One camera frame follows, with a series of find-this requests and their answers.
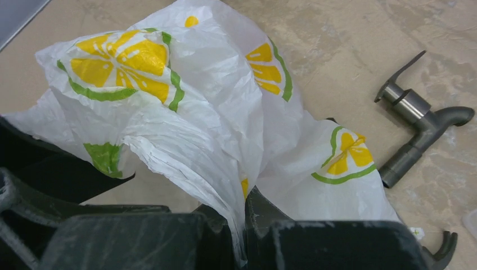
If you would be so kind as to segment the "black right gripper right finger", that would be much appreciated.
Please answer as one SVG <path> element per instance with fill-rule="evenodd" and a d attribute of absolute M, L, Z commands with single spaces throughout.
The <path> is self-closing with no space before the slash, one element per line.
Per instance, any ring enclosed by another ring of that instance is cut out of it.
<path fill-rule="evenodd" d="M 428 269 L 408 228 L 385 220 L 293 220 L 254 187 L 244 269 Z"/>

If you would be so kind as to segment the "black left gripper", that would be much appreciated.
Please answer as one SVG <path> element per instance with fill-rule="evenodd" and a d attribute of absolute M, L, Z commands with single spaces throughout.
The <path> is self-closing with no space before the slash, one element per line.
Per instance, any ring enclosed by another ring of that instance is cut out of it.
<path fill-rule="evenodd" d="M 1 119 L 1 268 L 36 269 L 58 225 L 75 215 L 163 212 L 162 205 L 87 205 L 127 181 Z"/>

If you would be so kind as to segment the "white plastic shopping bag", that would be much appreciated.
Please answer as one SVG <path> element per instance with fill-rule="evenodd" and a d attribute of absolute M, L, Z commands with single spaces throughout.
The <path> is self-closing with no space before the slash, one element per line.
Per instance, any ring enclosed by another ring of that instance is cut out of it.
<path fill-rule="evenodd" d="M 6 119 L 107 176 L 164 175 L 226 218 L 241 266 L 253 187 L 298 220 L 398 220 L 365 138 L 314 119 L 275 43 L 221 1 L 175 1 L 35 57 L 48 90 Z"/>

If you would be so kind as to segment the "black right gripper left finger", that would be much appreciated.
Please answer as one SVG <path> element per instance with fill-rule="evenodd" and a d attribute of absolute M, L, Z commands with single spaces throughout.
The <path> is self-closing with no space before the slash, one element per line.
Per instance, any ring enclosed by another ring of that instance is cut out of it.
<path fill-rule="evenodd" d="M 237 269 L 230 231 L 202 213 L 77 215 L 56 230 L 40 269 Z"/>

